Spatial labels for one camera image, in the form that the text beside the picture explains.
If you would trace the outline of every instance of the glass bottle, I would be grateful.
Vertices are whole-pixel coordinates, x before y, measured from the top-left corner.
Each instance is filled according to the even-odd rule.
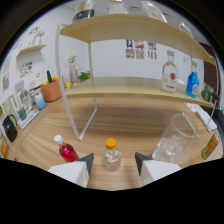
[[[59,153],[66,162],[74,162],[75,160],[79,159],[79,156],[74,148],[71,145],[64,143],[61,135],[56,135],[54,137],[54,141],[59,145]]]
[[[111,171],[118,170],[120,168],[122,154],[116,147],[116,140],[108,138],[105,143],[106,149],[103,153],[104,164]]]
[[[197,63],[192,61],[191,74],[188,76],[186,93],[191,97],[197,97],[199,88],[199,79],[197,75]]]
[[[167,51],[168,62],[163,65],[161,90],[174,93],[177,84],[177,67],[174,64],[174,52]]]

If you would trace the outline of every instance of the black object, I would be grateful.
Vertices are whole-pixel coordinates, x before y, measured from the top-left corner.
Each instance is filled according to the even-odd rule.
[[[52,83],[53,82],[53,80],[51,78],[51,73],[48,70],[47,70],[47,79],[48,79],[48,82],[49,83]]]
[[[144,160],[153,160],[153,159],[149,158],[148,156],[145,156],[145,155],[142,155],[142,154],[136,152],[135,153],[135,160],[136,160],[136,163],[137,163],[139,176],[141,176],[143,161]]]
[[[7,137],[9,138],[10,142],[13,142],[18,134],[16,127],[14,126],[14,124],[12,123],[10,117],[14,117],[14,115],[9,115],[5,118],[5,120],[3,121],[3,127],[5,129],[5,133],[7,135]]]
[[[82,157],[81,159],[76,160],[76,161],[80,161],[80,162],[82,162],[82,161],[86,162],[89,176],[91,174],[91,169],[92,169],[92,165],[93,165],[93,159],[94,159],[94,154],[91,153],[88,156],[85,156],[85,157]]]

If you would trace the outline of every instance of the orange pot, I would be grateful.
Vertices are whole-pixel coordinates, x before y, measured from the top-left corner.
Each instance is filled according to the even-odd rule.
[[[61,90],[58,81],[42,85],[40,88],[46,102],[52,102],[61,97]]]

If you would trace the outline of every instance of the shelf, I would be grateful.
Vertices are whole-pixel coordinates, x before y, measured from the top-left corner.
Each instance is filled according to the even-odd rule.
[[[137,77],[90,78],[66,92],[68,98],[133,97],[187,102],[213,108],[212,103],[185,94],[186,85],[177,84],[175,93],[160,90],[161,80]]]
[[[171,24],[147,16],[96,16],[72,23],[62,28],[60,34],[86,43],[115,39],[156,42],[215,65],[207,51],[195,39]]]
[[[46,45],[47,45],[47,44],[41,44],[41,45],[35,45],[35,46],[31,46],[31,47],[24,48],[24,49],[22,49],[22,50],[18,53],[18,55],[17,55],[16,57],[18,57],[18,56],[20,56],[20,55],[23,55],[23,54],[27,54],[27,53],[33,52],[33,51],[39,51],[39,50],[41,50],[42,48],[44,48]]]

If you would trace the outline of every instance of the white cap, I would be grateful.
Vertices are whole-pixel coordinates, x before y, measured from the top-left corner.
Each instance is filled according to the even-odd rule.
[[[57,143],[57,144],[61,144],[63,142],[63,138],[61,137],[61,135],[56,135],[54,137],[54,141]]]

